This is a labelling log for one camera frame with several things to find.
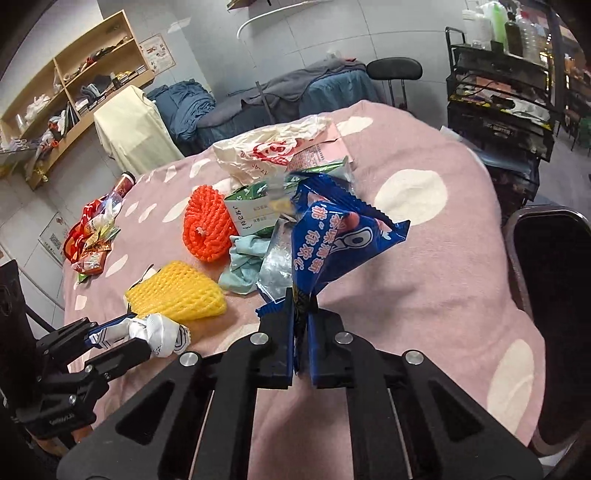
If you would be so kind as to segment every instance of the gray floor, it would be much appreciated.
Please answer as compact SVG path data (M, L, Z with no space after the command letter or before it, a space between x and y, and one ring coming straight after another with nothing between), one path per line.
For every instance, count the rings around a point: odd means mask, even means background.
M534 203L558 203L591 220L591 156L561 128L550 162L540 163L540 188Z

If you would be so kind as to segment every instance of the silver screw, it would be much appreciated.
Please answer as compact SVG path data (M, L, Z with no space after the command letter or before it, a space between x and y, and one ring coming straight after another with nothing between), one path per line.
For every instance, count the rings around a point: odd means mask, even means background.
M192 367L199 361L199 356L195 352L185 352L178 359L184 367Z
M269 341L269 336L264 332L257 332L251 335L251 343L253 345L264 345Z
M423 360L425 360L425 357L421 352L410 350L404 355L404 359L411 365L420 365L423 363Z
M339 332L335 335L335 342L341 345L348 345L353 341L353 335L349 332Z

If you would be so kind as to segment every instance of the gray blanket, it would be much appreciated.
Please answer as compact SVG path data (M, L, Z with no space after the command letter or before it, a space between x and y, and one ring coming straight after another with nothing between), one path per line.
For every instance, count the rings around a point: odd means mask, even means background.
M291 122L299 118L298 102L311 83L323 77L352 70L365 71L365 65L359 61L327 59L314 63L305 69L294 70L274 78L261 85L261 88L275 120L277 122ZM213 111L199 119L197 128L222 125L243 109L262 105L262 97L258 89L254 87L218 103Z

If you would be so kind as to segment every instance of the pink blanket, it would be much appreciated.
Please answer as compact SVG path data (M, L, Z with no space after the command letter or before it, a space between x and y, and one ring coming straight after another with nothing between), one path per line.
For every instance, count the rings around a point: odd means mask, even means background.
M326 115L353 157L356 194L412 225L406 242L323 290L321 307L378 349L421 350L528 443L544 394L544 343L511 300L486 170L464 146L389 106L363 101ZM211 149L144 176L117 218L122 231L105 273L74 289L65 267L66 323L83 316L104 323L125 313L124 292L150 264L183 260L217 280L226 261L191 257L181 239L183 210L194 187L224 189L227 177ZM227 300L224 315L191 326L192 348L203 355L257 329L258 294ZM171 360L152 359L111 382L97 403L97 424ZM344 391L317 391L305 378L287 391L259 391L249 477L352 478Z

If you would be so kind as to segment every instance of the yellow foam fruit net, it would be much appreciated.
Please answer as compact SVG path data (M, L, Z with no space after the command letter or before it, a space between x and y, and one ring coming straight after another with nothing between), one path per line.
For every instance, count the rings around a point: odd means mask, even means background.
M161 313L182 324L226 311L219 285L181 261L170 262L156 275L130 288L125 297L140 318Z

